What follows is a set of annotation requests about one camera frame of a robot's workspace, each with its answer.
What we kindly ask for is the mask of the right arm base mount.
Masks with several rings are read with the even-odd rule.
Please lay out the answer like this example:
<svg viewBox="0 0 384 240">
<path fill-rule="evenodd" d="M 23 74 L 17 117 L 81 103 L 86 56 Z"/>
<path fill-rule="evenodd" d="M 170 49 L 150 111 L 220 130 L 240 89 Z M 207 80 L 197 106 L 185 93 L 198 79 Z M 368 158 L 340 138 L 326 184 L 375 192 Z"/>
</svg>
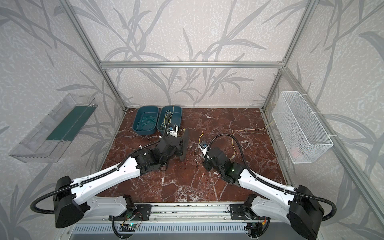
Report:
<svg viewBox="0 0 384 240">
<path fill-rule="evenodd" d="M 243 204 L 230 204 L 228 211 L 231 214 L 231 220 L 254 220 L 257 218 L 251 208 Z"/>
</svg>

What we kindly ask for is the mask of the grey perforated cable spool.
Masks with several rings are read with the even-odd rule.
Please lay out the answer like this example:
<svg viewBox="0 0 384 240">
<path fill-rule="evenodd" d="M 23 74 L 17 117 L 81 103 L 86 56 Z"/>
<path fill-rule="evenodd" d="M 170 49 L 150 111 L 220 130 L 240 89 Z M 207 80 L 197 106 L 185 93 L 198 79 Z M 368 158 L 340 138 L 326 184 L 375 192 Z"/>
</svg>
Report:
<svg viewBox="0 0 384 240">
<path fill-rule="evenodd" d="M 187 151 L 188 151 L 188 144 L 189 144 L 189 129 L 185 129 L 185 132 L 182 136 L 182 155 L 180 156 L 180 161 L 184 162 L 186 159 Z"/>
</svg>

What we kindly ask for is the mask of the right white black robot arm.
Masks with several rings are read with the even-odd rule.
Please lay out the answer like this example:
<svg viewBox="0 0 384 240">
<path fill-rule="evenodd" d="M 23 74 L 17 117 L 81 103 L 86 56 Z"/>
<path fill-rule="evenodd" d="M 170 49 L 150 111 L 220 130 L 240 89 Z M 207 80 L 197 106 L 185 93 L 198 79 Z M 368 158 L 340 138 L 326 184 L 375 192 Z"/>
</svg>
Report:
<svg viewBox="0 0 384 240">
<path fill-rule="evenodd" d="M 321 223 L 331 219 L 337 206 L 330 200 L 314 196 L 305 186 L 297 188 L 279 184 L 252 171 L 246 161 L 232 162 L 214 141 L 201 142 L 203 165 L 215 170 L 221 179 L 231 185 L 258 193 L 244 203 L 248 218 L 265 217 L 289 224 L 307 240 L 317 239 Z"/>
</svg>

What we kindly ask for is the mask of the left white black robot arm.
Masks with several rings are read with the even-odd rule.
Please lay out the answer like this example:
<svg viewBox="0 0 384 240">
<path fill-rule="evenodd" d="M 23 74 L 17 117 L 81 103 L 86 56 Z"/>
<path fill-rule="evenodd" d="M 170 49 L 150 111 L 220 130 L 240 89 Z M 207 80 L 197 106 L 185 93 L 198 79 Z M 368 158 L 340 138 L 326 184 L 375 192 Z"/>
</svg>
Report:
<svg viewBox="0 0 384 240">
<path fill-rule="evenodd" d="M 71 226 L 83 218 L 110 215 L 121 216 L 133 209 L 128 197 L 101 197 L 97 195 L 115 185 L 160 170 L 174 157 L 184 160 L 189 138 L 162 137 L 129 154 L 120 163 L 95 174 L 72 180 L 60 178 L 54 191 L 35 199 L 30 209 L 39 214 L 54 215 L 58 229 Z"/>
</svg>

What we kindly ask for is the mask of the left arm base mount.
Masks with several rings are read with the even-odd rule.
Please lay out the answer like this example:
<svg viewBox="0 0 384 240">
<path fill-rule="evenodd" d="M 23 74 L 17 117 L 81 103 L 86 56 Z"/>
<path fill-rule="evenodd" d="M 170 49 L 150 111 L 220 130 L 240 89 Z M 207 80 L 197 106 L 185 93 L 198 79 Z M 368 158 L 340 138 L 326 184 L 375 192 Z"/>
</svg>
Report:
<svg viewBox="0 0 384 240">
<path fill-rule="evenodd" d="M 148 221 L 151 215 L 152 205 L 139 204 L 136 208 L 127 209 L 121 218 L 125 221 Z"/>
</svg>

